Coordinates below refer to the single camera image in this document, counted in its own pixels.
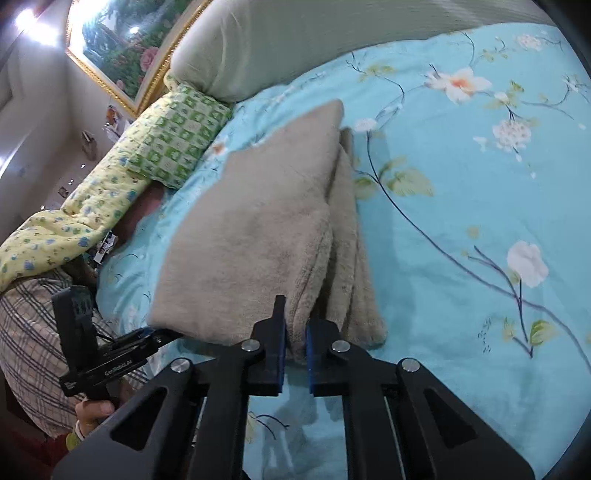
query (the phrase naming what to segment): pink rose painting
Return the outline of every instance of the pink rose painting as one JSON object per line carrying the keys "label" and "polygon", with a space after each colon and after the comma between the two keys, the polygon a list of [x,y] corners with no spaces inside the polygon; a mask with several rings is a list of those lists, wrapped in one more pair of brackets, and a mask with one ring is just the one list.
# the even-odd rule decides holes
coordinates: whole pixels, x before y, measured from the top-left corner
{"label": "pink rose painting", "polygon": [[147,72],[158,53],[158,47],[148,47],[142,53],[141,58],[139,59],[139,67],[142,69],[142,72]]}

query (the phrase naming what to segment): bed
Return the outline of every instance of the bed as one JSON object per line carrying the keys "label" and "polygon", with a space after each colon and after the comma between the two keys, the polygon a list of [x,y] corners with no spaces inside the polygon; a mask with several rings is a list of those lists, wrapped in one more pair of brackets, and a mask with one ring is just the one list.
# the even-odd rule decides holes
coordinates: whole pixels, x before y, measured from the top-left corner
{"label": "bed", "polygon": [[[217,0],[204,11],[172,72],[236,102],[233,118],[103,267],[99,310],[120,334],[145,326],[167,247],[228,155],[339,98],[389,331],[372,355],[419,359],[536,478],[568,478],[589,446],[589,75],[530,1],[366,3]],[[147,373],[209,353],[181,339]],[[251,399],[244,470],[345,478],[340,402],[311,397],[295,365],[285,383],[278,398]]]}

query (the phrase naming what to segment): framed painting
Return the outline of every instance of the framed painting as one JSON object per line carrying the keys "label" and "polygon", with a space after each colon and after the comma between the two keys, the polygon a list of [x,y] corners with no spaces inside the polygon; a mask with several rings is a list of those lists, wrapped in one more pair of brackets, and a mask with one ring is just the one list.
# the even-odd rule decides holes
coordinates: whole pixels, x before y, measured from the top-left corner
{"label": "framed painting", "polygon": [[212,0],[73,0],[67,55],[136,118],[160,91],[172,52]]}

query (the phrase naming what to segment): folded blanket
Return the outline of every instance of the folded blanket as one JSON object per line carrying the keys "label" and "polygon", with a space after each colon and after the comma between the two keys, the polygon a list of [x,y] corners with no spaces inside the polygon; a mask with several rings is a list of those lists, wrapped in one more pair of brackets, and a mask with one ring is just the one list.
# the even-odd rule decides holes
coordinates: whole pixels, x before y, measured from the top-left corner
{"label": "folded blanket", "polygon": [[297,358],[317,300],[351,341],[384,341],[339,142],[342,116],[335,100],[228,158],[170,245],[151,326],[229,345],[270,317],[283,294]]}

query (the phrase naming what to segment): black bracket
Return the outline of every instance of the black bracket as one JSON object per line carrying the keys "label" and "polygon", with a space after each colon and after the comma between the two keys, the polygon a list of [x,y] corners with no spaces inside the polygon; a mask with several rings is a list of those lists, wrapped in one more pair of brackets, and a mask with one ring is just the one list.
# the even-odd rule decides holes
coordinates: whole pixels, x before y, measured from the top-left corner
{"label": "black bracket", "polygon": [[[53,478],[248,478],[241,470],[248,398],[281,393],[284,309],[285,297],[276,297],[272,316],[217,359],[174,360]],[[349,480],[534,479],[529,464],[417,360],[373,359],[319,319],[308,323],[307,358],[310,392],[342,396]]]}
{"label": "black bracket", "polygon": [[350,480],[533,480],[529,464],[424,365],[373,359],[308,323],[310,392],[342,395]]}
{"label": "black bracket", "polygon": [[53,478],[84,471],[87,480],[242,479],[248,397],[282,390],[284,309],[285,297],[276,297],[271,318],[218,359],[174,360],[70,452]]}

